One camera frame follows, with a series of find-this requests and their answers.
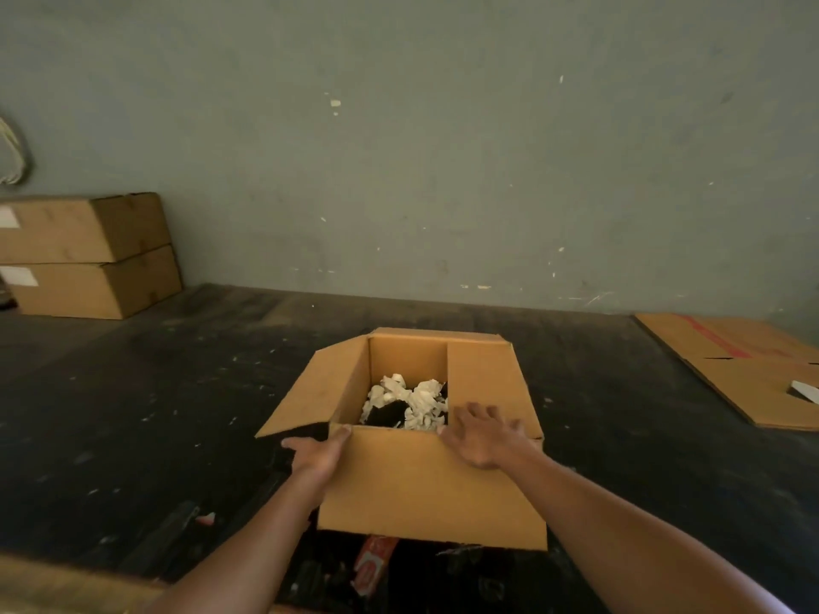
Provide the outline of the person's left hand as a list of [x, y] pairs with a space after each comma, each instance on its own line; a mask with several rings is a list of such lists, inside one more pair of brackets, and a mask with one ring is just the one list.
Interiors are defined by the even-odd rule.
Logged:
[[311, 437], [287, 437], [280, 445], [293, 453], [292, 475], [310, 482], [317, 490], [323, 490], [330, 482], [343, 455], [331, 454], [326, 440]]

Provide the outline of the person's right hand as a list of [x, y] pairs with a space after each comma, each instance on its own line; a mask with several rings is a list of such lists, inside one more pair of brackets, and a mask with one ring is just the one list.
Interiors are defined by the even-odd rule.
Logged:
[[466, 464], [482, 470], [504, 469], [509, 461], [543, 454], [542, 443], [537, 440], [520, 440], [513, 436], [509, 421], [497, 405], [484, 405], [492, 412], [492, 426], [482, 429], [475, 424], [475, 403], [452, 408], [448, 423], [444, 426], [465, 428], [464, 450], [451, 450]]

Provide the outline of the light wooden board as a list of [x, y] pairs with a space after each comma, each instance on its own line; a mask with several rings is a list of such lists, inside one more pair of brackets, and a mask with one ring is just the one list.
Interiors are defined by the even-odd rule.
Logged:
[[166, 587], [0, 553], [0, 614], [138, 614]]

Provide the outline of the person's left forearm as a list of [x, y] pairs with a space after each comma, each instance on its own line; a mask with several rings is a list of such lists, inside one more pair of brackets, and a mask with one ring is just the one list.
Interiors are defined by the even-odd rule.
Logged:
[[246, 526], [142, 614], [267, 614], [331, 474], [298, 467]]

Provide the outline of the closed cardboard box white label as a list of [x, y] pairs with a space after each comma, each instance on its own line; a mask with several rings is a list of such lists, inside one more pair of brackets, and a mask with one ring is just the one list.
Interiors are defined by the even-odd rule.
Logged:
[[154, 192], [0, 200], [0, 265], [115, 263], [170, 244]]
[[31, 316], [123, 320], [182, 291], [174, 248], [105, 264], [0, 265], [20, 312]]

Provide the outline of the flattened cardboard box red stripe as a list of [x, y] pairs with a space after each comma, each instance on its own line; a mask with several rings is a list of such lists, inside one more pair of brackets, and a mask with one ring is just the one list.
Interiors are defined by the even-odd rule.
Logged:
[[752, 319], [635, 318], [755, 426], [819, 432], [819, 405], [788, 393], [794, 380], [819, 387], [819, 347]]

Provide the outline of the white crumpled paper filling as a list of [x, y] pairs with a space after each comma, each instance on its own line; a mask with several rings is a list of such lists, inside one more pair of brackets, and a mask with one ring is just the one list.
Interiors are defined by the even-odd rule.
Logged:
[[404, 377], [395, 373], [373, 385], [368, 393], [360, 415], [359, 423], [373, 407], [381, 408], [394, 400], [403, 400], [410, 405], [406, 412], [404, 427], [391, 428], [406, 431], [436, 432], [448, 423], [448, 389], [446, 383], [434, 379], [421, 381], [410, 389]]

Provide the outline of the person's right forearm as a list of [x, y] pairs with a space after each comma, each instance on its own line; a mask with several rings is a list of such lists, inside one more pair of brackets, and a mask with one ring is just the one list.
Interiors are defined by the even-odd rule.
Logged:
[[700, 541], [529, 442], [504, 447], [497, 464], [612, 614], [794, 614]]

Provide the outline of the red printed packet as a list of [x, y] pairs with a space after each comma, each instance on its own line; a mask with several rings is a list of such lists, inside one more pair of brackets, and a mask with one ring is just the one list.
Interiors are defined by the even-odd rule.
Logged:
[[400, 539], [368, 536], [355, 560], [351, 587], [363, 599], [370, 598], [381, 581]]

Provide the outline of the brown cardboard box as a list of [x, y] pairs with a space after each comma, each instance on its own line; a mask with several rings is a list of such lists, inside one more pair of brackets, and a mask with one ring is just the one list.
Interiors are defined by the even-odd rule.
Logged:
[[447, 384], [450, 405], [496, 405], [542, 443], [513, 345], [497, 334], [378, 328], [317, 350], [257, 437], [352, 426], [317, 526], [399, 539], [547, 550], [546, 522], [504, 474], [468, 466], [429, 432], [359, 424], [367, 393], [391, 373], [409, 389]]

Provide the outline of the black item in box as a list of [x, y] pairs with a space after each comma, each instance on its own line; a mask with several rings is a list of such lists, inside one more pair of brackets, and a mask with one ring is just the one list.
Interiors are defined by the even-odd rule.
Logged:
[[365, 426], [403, 428], [406, 412], [410, 405], [403, 400], [394, 400], [381, 408], [373, 407], [363, 420]]

